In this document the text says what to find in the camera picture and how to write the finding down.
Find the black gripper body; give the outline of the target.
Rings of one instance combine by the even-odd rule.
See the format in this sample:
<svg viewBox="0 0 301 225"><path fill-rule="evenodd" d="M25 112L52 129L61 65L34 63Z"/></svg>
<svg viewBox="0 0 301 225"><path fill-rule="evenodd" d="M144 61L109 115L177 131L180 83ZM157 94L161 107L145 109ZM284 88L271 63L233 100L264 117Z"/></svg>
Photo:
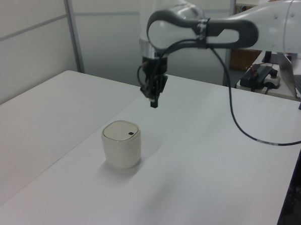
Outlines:
<svg viewBox="0 0 301 225"><path fill-rule="evenodd" d="M167 72L167 57L164 57L162 59L142 57L142 62L147 62L147 64L143 67L146 79L151 78L153 74L156 76Z"/></svg>

